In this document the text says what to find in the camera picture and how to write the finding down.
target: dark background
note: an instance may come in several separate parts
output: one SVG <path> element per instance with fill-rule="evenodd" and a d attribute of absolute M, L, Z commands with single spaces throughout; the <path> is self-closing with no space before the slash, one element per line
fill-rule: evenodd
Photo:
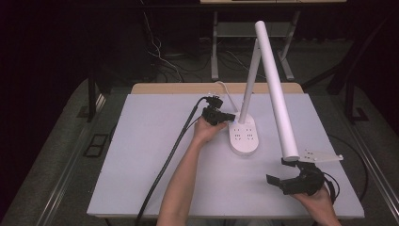
<path fill-rule="evenodd" d="M 115 4 L 140 5 L 135 1 Z M 145 1 L 163 4 L 163 1 Z M 168 4 L 197 1 L 168 1 Z M 348 0 L 338 8 L 304 8 L 295 37 L 362 41 L 395 1 Z M 152 80 L 148 30 L 142 13 L 131 8 L 79 8 L 69 1 L 0 3 L 1 150 L 0 219 L 6 213 L 64 105 L 88 73 L 101 92 L 118 84 Z M 292 11 L 266 9 L 272 18 Z M 209 10 L 149 11 L 152 31 L 166 46 L 198 53 L 199 37 L 212 34 Z M 262 19 L 264 11 L 220 12 L 224 20 Z M 354 76 L 392 129 L 399 134 L 399 13 L 383 24 L 357 65 Z"/>

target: power strip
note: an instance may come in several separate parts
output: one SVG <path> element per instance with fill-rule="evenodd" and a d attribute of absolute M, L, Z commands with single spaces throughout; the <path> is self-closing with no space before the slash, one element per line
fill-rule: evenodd
<path fill-rule="evenodd" d="M 255 120 L 247 114 L 244 123 L 239 123 L 240 113 L 235 113 L 235 121 L 229 122 L 230 143 L 234 153 L 241 156 L 253 154 L 259 145 Z"/>

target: power cord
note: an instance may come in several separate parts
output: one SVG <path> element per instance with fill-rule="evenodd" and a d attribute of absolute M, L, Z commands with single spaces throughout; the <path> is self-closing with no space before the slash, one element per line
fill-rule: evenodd
<path fill-rule="evenodd" d="M 363 166 L 363 170 L 364 170 L 364 176 L 365 176 L 365 181 L 364 181 L 364 188 L 363 191 L 360 193 L 359 195 L 359 200 L 362 201 L 364 196 L 366 195 L 367 189 L 368 189 L 368 185 L 369 185 L 369 171 L 367 170 L 367 166 L 366 163 L 364 162 L 363 158 L 361 157 L 360 153 L 352 146 L 350 145 L 348 142 L 346 142 L 345 140 L 339 138 L 339 137 L 335 137 L 333 135 L 327 134 L 329 137 L 335 138 L 338 141 L 340 141 L 341 143 L 345 144 L 350 150 L 352 150 L 359 158 L 361 165 Z"/>
<path fill-rule="evenodd" d="M 146 199 L 144 200 L 143 204 L 141 205 L 140 211 L 138 212 L 138 215 L 137 215 L 137 218 L 136 218 L 136 221 L 135 221 L 135 226 L 138 226 L 138 225 L 139 225 L 140 220 L 141 220 L 141 218 L 142 218 L 142 216 L 143 216 L 144 210 L 145 210 L 145 208 L 146 208 L 146 206 L 147 206 L 147 203 L 148 203 L 149 200 L 150 200 L 150 197 L 151 197 L 153 191 L 155 190 L 156 186 L 158 185 L 159 181 L 161 180 L 162 176 L 164 175 L 164 172 L 165 172 L 165 170 L 167 169 L 167 167 L 168 167 L 168 165 L 169 165 L 169 163 L 170 163 L 170 160 L 172 159 L 174 153 L 176 152 L 176 149 L 177 149 L 177 147 L 179 146 L 179 143 L 180 143 L 180 141 L 182 140 L 182 138 L 183 138 L 185 132 L 186 132 L 186 131 L 188 130 L 188 128 L 193 124 L 193 123 L 191 123 L 191 124 L 189 124 L 189 123 L 190 123 L 191 120 L 193 119 L 194 114 L 196 113 L 196 111 L 197 111 L 197 109 L 198 109 L 198 106 L 199 106 L 200 102 L 201 102 L 202 100 L 204 100 L 204 99 L 206 99 L 206 98 L 205 98 L 205 97 L 202 97 L 202 98 L 200 98 L 200 99 L 198 100 L 198 102 L 196 103 L 196 105 L 193 107 L 193 110 L 191 111 L 190 115 L 188 116 L 188 119 L 187 119 L 187 121 L 185 122 L 185 125 L 183 126 L 182 131 L 181 131 L 181 133 L 179 134 L 179 137 L 177 138 L 177 140 L 176 140 L 176 142 L 175 142 L 175 144 L 174 144 L 174 146 L 173 146 L 173 148 L 172 148 L 172 150 L 171 150 L 171 152 L 170 152 L 170 154 L 169 154 L 169 156 L 168 156 L 167 161 L 165 162 L 165 164 L 164 164 L 164 166 L 162 167 L 161 171 L 158 173 L 158 176 L 156 177 L 155 181 L 153 182 L 152 187 L 150 188 L 150 191 L 148 192 Z"/>

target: table leg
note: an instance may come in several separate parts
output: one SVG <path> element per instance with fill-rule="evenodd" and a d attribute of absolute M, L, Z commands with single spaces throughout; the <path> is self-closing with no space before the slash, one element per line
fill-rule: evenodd
<path fill-rule="evenodd" d="M 282 49 L 282 51 L 278 51 L 279 62 L 281 63 L 282 69 L 284 70 L 285 76 L 287 77 L 288 80 L 295 79 L 293 72 L 291 71 L 290 65 L 288 64 L 287 53 L 288 53 L 288 49 L 290 48 L 291 41 L 293 40 L 293 36 L 295 33 L 296 24 L 298 22 L 299 15 L 300 15 L 300 11 L 296 11 L 294 14 L 293 20 L 291 21 L 290 28 L 288 30 L 288 34 L 286 36 L 284 48 Z"/>

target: forearm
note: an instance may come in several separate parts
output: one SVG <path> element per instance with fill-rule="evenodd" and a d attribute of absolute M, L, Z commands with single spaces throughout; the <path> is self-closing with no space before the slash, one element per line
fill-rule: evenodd
<path fill-rule="evenodd" d="M 192 140 L 169 181 L 158 225 L 185 225 L 194 193 L 197 164 L 203 143 Z"/>

